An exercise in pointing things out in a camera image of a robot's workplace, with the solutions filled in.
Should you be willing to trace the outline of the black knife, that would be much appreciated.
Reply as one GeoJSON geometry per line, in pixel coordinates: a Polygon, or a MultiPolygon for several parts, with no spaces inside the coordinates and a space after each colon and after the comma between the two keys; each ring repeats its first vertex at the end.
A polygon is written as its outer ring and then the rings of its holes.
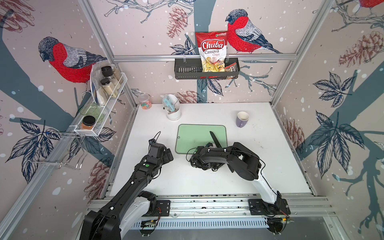
{"type": "Polygon", "coordinates": [[[214,134],[214,132],[210,131],[210,135],[214,141],[216,148],[222,148],[222,146],[221,146],[219,140],[217,139],[216,135],[214,134]]]}

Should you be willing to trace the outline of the green cutting board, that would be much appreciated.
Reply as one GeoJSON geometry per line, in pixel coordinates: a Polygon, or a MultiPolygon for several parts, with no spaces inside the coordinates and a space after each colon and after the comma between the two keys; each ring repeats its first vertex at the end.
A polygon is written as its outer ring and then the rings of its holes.
{"type": "Polygon", "coordinates": [[[186,154],[189,149],[214,144],[210,134],[214,133],[222,147],[228,146],[227,131],[223,125],[192,125],[181,124],[178,127],[175,151],[177,154],[186,154]]]}

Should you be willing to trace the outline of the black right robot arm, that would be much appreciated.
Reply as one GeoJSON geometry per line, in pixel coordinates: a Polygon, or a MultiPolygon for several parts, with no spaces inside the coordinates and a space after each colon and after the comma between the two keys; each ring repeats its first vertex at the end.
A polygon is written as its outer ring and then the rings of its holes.
{"type": "Polygon", "coordinates": [[[274,189],[263,175],[265,163],[260,157],[239,142],[229,147],[199,146],[187,161],[197,169],[217,171],[227,165],[232,173],[249,181],[260,194],[259,199],[248,201],[251,215],[273,218],[288,217],[291,211],[288,202],[274,189]]]}

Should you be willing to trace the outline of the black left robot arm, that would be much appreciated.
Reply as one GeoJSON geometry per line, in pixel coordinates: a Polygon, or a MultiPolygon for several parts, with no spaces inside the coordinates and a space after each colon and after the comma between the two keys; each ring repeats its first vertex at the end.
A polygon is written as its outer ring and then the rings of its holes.
{"type": "Polygon", "coordinates": [[[144,188],[173,160],[172,152],[154,143],[135,166],[121,190],[98,212],[90,211],[83,221],[80,240],[121,240],[140,217],[155,211],[156,195],[144,188]]]}

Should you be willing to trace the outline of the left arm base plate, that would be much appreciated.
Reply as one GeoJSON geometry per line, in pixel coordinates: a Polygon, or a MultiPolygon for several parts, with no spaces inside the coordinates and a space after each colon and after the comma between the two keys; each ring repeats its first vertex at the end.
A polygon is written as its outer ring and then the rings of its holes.
{"type": "Polygon", "coordinates": [[[170,215],[171,201],[151,201],[149,210],[143,215],[143,217],[168,217],[170,215]]]}

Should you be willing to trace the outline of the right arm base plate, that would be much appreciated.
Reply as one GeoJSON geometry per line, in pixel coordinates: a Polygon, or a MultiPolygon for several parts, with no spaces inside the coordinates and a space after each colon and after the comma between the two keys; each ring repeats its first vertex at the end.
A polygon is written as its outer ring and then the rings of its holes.
{"type": "Polygon", "coordinates": [[[252,216],[266,216],[272,218],[277,215],[290,215],[291,210],[285,199],[277,198],[274,204],[264,202],[262,199],[249,199],[249,210],[252,216]]]}

